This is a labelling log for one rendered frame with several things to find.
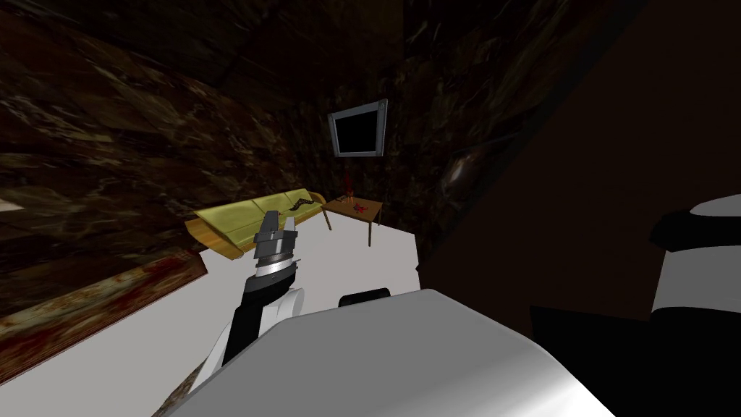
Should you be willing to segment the rusty brown flat board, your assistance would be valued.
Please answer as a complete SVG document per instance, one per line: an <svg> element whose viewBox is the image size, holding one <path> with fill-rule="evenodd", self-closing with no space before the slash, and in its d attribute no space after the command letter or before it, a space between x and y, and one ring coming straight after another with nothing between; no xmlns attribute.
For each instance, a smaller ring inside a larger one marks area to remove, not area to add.
<svg viewBox="0 0 741 417"><path fill-rule="evenodd" d="M0 385L207 272L184 250L0 318Z"/></svg>

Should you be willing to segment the yellow green sofa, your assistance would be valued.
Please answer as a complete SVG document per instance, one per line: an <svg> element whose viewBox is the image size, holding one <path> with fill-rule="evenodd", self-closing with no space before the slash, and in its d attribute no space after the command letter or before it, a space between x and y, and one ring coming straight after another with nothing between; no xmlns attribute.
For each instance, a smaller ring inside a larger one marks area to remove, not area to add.
<svg viewBox="0 0 741 417"><path fill-rule="evenodd" d="M185 226L199 243L235 260L254 249L254 236L268 211L279 212L279 228L283 229L286 218L301 223L321 213L323 204L326 199L320 194L301 188L199 210Z"/></svg>

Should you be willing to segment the small wooden table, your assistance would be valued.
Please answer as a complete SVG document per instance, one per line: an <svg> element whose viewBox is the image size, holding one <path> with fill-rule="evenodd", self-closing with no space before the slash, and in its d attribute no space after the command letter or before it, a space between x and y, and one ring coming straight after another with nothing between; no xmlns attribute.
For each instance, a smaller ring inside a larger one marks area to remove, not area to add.
<svg viewBox="0 0 741 417"><path fill-rule="evenodd" d="M368 246L371 247L373 223L380 223L380 215L383 204L380 201L372 201L357 197L336 198L322 205L325 212L339 214L351 219L368 223Z"/></svg>

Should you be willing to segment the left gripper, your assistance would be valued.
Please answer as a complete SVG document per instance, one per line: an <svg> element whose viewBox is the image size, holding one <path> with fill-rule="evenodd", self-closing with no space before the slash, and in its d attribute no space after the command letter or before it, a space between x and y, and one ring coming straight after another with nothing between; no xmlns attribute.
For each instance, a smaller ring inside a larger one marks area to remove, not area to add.
<svg viewBox="0 0 741 417"><path fill-rule="evenodd" d="M291 258L294 256L295 241L298 236L296 231L296 218L287 217L284 230L280 228L280 211L270 210L265 213L262 220L262 232L255 234L256 244L254 259Z"/></svg>

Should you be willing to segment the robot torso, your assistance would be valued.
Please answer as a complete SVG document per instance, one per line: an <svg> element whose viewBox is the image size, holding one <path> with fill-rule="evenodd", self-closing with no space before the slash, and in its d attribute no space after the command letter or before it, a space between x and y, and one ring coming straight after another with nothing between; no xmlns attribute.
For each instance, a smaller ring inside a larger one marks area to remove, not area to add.
<svg viewBox="0 0 741 417"><path fill-rule="evenodd" d="M435 290L285 319L165 417L614 417L527 337Z"/></svg>

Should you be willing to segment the grey framed dark window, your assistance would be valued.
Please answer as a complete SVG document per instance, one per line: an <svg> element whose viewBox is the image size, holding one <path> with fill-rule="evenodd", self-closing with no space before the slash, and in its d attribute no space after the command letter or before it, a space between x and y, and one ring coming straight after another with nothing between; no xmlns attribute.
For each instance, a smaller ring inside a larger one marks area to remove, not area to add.
<svg viewBox="0 0 741 417"><path fill-rule="evenodd" d="M389 100L381 99L328 114L335 157L382 156L388 108Z"/></svg>

